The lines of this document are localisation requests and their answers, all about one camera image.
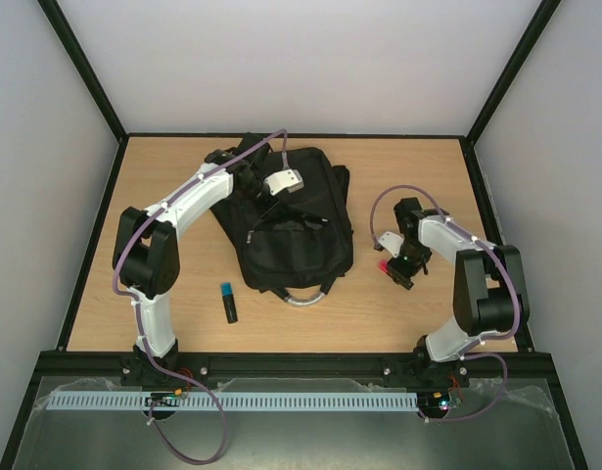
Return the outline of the black student backpack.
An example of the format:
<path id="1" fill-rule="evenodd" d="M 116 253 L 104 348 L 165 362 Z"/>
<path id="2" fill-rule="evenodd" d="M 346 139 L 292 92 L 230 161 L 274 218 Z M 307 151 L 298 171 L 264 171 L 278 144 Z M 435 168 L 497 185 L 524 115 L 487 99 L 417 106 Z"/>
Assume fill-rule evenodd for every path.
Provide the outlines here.
<path id="1" fill-rule="evenodd" d="M 247 133 L 229 151 L 239 155 L 261 138 Z M 313 306 L 353 264 L 353 229 L 347 213 L 350 172 L 315 147 L 275 152 L 268 144 L 239 165 L 237 187 L 210 210 L 233 245 L 245 283 L 291 306 Z M 269 195 L 264 179 L 296 169 L 302 189 L 292 192 L 287 218 L 260 218 Z"/>

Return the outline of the blue black highlighter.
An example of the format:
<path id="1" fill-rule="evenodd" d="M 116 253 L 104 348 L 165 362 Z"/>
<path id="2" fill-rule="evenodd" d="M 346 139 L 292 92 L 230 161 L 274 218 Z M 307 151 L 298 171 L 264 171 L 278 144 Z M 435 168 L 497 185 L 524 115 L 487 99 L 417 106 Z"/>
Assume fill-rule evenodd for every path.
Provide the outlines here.
<path id="1" fill-rule="evenodd" d="M 227 322 L 229 324 L 236 323 L 238 321 L 238 313 L 231 284 L 228 282 L 222 283 L 220 291 Z"/>

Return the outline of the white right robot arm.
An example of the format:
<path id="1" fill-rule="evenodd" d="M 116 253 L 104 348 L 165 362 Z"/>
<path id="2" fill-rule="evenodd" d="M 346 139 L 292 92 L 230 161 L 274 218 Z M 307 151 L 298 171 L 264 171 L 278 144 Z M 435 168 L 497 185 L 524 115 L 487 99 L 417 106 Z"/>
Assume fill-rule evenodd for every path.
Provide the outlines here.
<path id="1" fill-rule="evenodd" d="M 447 214 L 425 210 L 416 198 L 394 206 L 397 234 L 379 238 L 392 257 L 384 271 L 407 290 L 413 278 L 428 273 L 433 254 L 454 267 L 452 316 L 440 329 L 421 338 L 414 359 L 416 376 L 436 383 L 448 371 L 448 362 L 462 358 L 473 347 L 513 336 L 529 301 L 520 251 L 476 237 Z"/>

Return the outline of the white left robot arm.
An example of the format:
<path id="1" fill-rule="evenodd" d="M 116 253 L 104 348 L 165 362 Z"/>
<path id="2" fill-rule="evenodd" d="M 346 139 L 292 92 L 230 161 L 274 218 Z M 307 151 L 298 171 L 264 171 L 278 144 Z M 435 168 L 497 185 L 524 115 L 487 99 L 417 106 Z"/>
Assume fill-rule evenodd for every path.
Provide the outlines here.
<path id="1" fill-rule="evenodd" d="M 159 368 L 177 345 L 171 324 L 170 293 L 180 270 L 179 241 L 189 227 L 237 187 L 239 165 L 288 131 L 261 137 L 234 155 L 222 151 L 202 163 L 169 195 L 142 210 L 129 207 L 120 215 L 113 259 L 112 288 L 128 297 L 134 310 L 137 350 Z"/>

